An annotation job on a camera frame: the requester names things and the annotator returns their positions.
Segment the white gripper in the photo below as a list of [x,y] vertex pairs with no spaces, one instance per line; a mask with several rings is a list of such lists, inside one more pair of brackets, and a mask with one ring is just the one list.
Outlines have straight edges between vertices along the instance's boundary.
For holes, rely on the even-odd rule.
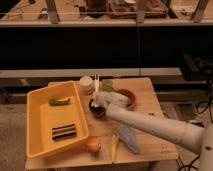
[[103,108],[107,108],[109,104],[114,104],[123,108],[129,105],[129,98],[117,92],[96,92],[93,94],[93,101],[96,106]]

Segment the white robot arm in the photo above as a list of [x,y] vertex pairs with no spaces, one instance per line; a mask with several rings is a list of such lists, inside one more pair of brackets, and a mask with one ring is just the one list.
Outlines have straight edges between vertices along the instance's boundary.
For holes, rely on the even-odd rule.
[[203,128],[184,121],[130,111],[124,108],[123,98],[118,97],[115,92],[99,91],[93,95],[93,100],[106,110],[106,117],[199,155],[198,171],[213,171],[213,124]]

